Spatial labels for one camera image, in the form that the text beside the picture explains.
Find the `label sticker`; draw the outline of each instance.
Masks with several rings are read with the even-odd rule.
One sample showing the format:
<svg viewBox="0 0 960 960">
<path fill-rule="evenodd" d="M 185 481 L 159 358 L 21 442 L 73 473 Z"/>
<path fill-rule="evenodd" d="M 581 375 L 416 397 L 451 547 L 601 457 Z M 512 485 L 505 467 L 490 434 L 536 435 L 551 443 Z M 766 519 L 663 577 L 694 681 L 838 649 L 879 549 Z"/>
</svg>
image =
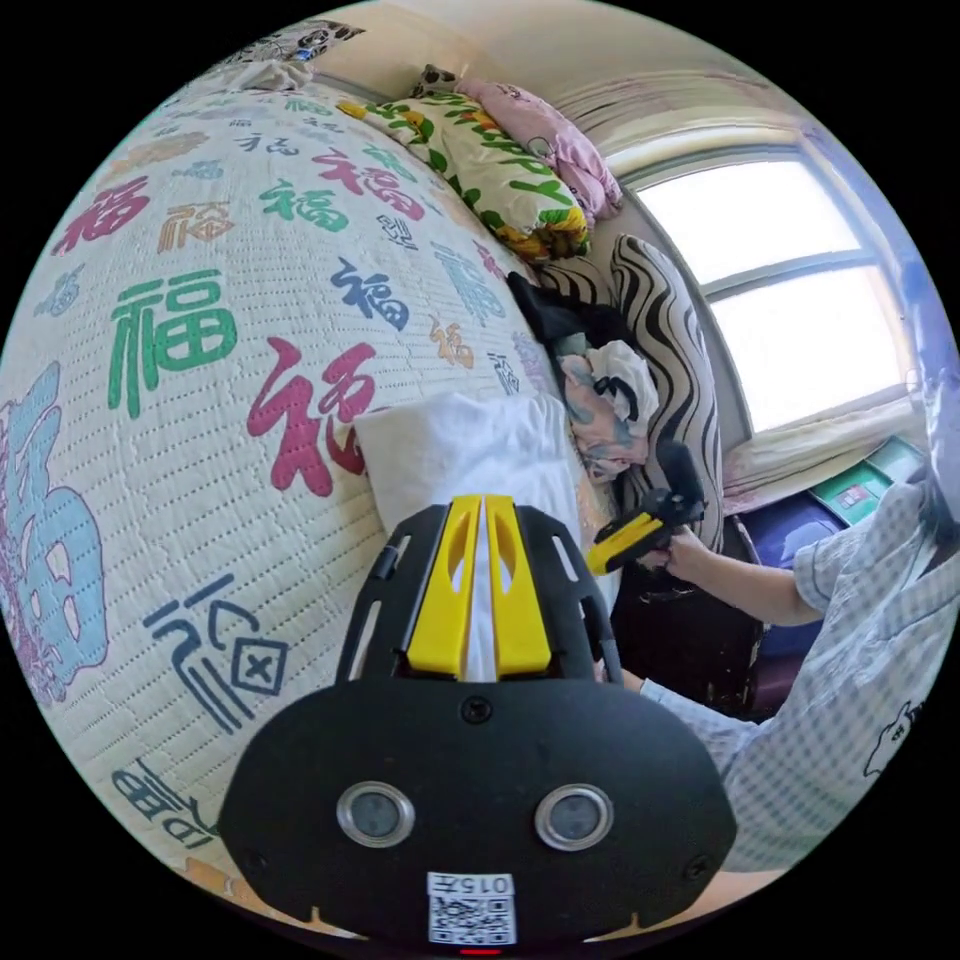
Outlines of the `label sticker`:
<svg viewBox="0 0 960 960">
<path fill-rule="evenodd" d="M 428 873 L 431 943 L 499 947 L 517 942 L 513 876 Z"/>
</svg>

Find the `sensor eye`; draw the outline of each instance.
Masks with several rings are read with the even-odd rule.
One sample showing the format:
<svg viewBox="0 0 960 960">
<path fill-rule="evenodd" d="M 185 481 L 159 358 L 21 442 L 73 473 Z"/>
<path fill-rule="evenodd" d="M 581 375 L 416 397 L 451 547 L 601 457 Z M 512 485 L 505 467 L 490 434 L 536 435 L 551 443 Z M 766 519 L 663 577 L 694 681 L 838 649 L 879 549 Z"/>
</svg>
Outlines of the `sensor eye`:
<svg viewBox="0 0 960 960">
<path fill-rule="evenodd" d="M 394 847 L 413 830 L 413 804 L 396 787 L 375 780 L 354 784 L 337 803 L 343 832 L 364 847 Z"/>
<path fill-rule="evenodd" d="M 598 787 L 568 784 L 540 801 L 534 825 L 540 839 L 554 850 L 586 850 L 610 832 L 613 804 Z"/>
</svg>

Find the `window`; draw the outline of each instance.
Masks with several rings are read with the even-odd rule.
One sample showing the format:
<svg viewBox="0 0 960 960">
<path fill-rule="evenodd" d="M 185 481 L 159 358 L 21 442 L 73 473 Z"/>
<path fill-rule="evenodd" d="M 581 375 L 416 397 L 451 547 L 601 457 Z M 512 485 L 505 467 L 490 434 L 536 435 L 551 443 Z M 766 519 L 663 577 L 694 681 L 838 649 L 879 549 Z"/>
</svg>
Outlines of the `window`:
<svg viewBox="0 0 960 960">
<path fill-rule="evenodd" d="M 912 366 L 876 254 L 798 157 L 705 158 L 633 186 L 712 307 L 755 432 L 892 399 Z"/>
</svg>

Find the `green box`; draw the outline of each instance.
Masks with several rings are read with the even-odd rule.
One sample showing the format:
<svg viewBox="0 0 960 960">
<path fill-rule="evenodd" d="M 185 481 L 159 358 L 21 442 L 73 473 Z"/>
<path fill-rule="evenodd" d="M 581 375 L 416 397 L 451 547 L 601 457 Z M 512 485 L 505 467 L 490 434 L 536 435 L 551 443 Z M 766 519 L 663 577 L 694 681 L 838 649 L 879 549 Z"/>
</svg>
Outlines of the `green box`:
<svg viewBox="0 0 960 960">
<path fill-rule="evenodd" d="M 810 490 L 841 523 L 853 526 L 877 509 L 894 483 L 905 483 L 924 463 L 923 454 L 899 437 L 891 437 L 865 460 Z"/>
</svg>

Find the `screw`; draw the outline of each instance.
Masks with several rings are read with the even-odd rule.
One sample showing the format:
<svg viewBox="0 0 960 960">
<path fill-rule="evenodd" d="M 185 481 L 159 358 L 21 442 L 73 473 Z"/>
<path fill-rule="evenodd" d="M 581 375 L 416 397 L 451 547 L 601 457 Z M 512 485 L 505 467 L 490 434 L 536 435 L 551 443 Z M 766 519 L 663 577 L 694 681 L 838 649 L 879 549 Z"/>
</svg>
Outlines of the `screw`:
<svg viewBox="0 0 960 960">
<path fill-rule="evenodd" d="M 706 854 L 700 854 L 694 857 L 683 868 L 683 879 L 694 881 L 699 880 L 710 869 L 710 858 Z"/>
<path fill-rule="evenodd" d="M 493 707 L 483 697 L 467 697 L 460 706 L 460 716 L 467 723 L 486 723 L 493 715 Z"/>
</svg>

